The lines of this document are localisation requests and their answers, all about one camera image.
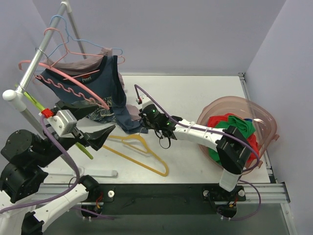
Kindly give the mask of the pink plastic hanger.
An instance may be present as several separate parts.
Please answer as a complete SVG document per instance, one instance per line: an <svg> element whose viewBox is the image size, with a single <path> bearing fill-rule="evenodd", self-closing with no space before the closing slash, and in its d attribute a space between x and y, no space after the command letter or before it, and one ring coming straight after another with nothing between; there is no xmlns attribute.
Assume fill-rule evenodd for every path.
<svg viewBox="0 0 313 235"><path fill-rule="evenodd" d="M97 104L98 106L106 109L106 110L109 110L109 106L107 105L107 103L101 98L99 97L95 92L93 92L91 89L89 89L88 87L86 87L84 84L82 84L81 82L79 82L78 80L76 80L75 78L67 75L66 73L54 68L54 67L51 67L47 64L44 64L42 62L39 62L39 66L41 67L44 67L46 69L49 69L59 75L61 75L63 78L65 78L66 80L69 80L71 81L72 83L74 83L75 85L77 85L78 87L80 87L81 89L83 89L84 91L86 91L87 93L89 93L93 98L86 98L82 93L75 93L74 90L68 90L69 92L72 92L75 96L77 97L83 97L85 100L88 100L90 102L94 102L95 104Z"/></svg>

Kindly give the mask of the dark grey-blue tank top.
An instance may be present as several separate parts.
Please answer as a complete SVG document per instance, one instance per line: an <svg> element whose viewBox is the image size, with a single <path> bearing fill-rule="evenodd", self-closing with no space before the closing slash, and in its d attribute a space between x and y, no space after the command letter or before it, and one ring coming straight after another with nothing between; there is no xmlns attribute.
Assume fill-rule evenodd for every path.
<svg viewBox="0 0 313 235"><path fill-rule="evenodd" d="M118 57L116 55L104 57L98 69L100 69L99 72L84 77L66 73L95 92L110 108L106 110L99 106L97 110L87 116L88 119L98 123L115 122L127 134L139 132L147 134L148 130L142 127L139 120L132 120L126 108L127 96L118 76ZM89 104L83 97L77 97L68 90L74 90L77 94L82 93L86 98L91 98L89 93L49 69L45 69L36 78L49 87L63 102Z"/></svg>

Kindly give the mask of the yellow plastic hanger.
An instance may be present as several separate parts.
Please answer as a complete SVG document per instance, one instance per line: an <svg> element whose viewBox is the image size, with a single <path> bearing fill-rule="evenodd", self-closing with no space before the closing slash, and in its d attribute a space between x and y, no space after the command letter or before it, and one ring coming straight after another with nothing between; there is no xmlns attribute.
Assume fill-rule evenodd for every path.
<svg viewBox="0 0 313 235"><path fill-rule="evenodd" d="M132 151L135 151L137 153L143 154L144 156L149 156L153 157L155 160L157 160L162 166L164 167L165 171L161 172L155 168L152 168L140 161L137 161L136 159L123 154L120 151L117 151L107 145L103 145L102 147L111 153L120 156L142 168L145 168L157 175L160 175L162 177L167 177L169 175L169 167L168 164L161 158L159 157L147 144L146 140L141 136L141 133L139 132L138 134L130 134L127 136L117 136L117 135L109 135L108 140L110 141L116 141L119 142L121 145L128 147Z"/></svg>

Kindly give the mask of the lime green hanger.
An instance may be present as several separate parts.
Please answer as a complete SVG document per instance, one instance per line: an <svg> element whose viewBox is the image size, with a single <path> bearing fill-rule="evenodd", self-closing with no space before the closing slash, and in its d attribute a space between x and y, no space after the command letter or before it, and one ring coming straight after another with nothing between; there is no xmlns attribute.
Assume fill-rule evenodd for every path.
<svg viewBox="0 0 313 235"><path fill-rule="evenodd" d="M46 118L52 116L52 111L46 109L40 102L38 102L33 96L31 96L23 86L20 84L15 84L15 88L21 88L22 94L40 111L39 116L44 115ZM77 128L74 129L74 135L78 135L80 132Z"/></svg>

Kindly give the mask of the pink wire hanger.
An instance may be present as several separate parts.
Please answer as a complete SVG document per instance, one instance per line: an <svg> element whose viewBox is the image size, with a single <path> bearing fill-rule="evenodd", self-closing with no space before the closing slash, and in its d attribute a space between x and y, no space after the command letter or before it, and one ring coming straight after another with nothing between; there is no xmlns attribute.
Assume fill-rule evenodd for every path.
<svg viewBox="0 0 313 235"><path fill-rule="evenodd" d="M63 46L63 47L65 48L65 54L64 54L62 57L60 57L58 60L54 61L54 62L55 62L54 64L49 65L49 66L51 66L51 67L54 67L54 65L55 65L56 63L58 63L58 62L60 62L61 60L63 60L68 54L72 54L72 55L81 55L81 56L83 56L84 59L87 59L88 57L91 57L91 56L97 56L97 57L99 56L99 57L102 57L102 60L103 60L104 57L105 57L105 58L108 57L108 56L101 56L101 55L98 55L98 54L87 54L87 53L72 52L72 51L70 51L70 50L68 49L68 47L67 47L67 42L64 40L62 33L61 33L58 29L53 28L53 27L49 27L49 28L47 28L47 29L44 31L44 34L46 34L46 32L48 32L48 31L57 31L57 32L60 34L61 39L62 39L62 43L59 44L59 46ZM121 51L121 54L118 55L117 57L123 58L123 62L121 62L121 63L124 63L124 62L125 62L125 57L122 55L122 54L123 54L122 49L120 49L120 48L113 48L113 51L114 51L114 50L120 50L120 51ZM100 69L98 69L98 67L97 67L96 70L92 70L91 72L88 72L88 73L85 73L85 74L80 74L80 75L75 75L75 76L76 76L76 77L79 77L79 76L82 76L82 77L84 77L84 76L89 76L90 74L93 74L93 73L96 73L96 72L99 72L99 71L100 71Z"/></svg>

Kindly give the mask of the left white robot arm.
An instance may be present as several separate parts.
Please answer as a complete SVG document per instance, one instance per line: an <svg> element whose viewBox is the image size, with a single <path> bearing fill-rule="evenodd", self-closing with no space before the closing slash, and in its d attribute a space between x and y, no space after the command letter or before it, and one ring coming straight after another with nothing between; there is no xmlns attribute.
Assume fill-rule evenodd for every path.
<svg viewBox="0 0 313 235"><path fill-rule="evenodd" d="M0 232L3 235L41 235L47 227L76 204L100 201L103 192L90 175L81 176L68 150L79 143L99 150L114 125L93 133L77 128L77 121L95 110L95 105L56 103L40 113L45 136L18 130L6 141L1 154L8 160L0 175ZM33 201L48 173L44 168L58 157L72 168L74 183L64 192L41 201Z"/></svg>

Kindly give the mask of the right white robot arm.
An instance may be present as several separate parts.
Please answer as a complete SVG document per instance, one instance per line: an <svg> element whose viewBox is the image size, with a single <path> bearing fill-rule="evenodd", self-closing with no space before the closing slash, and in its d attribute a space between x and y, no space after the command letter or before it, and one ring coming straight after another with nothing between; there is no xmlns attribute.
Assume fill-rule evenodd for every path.
<svg viewBox="0 0 313 235"><path fill-rule="evenodd" d="M154 130L159 139L189 141L216 151L223 167L217 195L223 200L233 196L251 154L249 143L236 127L209 128L177 116L168 117L154 104L142 108L139 116L143 126Z"/></svg>

